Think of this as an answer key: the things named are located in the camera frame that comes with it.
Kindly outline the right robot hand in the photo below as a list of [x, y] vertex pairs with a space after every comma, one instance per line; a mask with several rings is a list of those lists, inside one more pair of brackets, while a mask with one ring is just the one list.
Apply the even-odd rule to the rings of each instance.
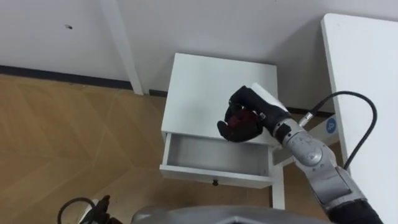
[[258, 83], [242, 86], [228, 101], [224, 120], [217, 122], [220, 135], [230, 142], [250, 141], [291, 115], [287, 108]]

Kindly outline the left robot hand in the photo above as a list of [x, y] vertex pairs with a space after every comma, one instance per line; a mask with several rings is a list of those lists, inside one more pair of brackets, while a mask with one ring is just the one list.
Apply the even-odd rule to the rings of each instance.
[[122, 224], [120, 220], [108, 213], [110, 196], [105, 195], [98, 203], [91, 208], [79, 224]]

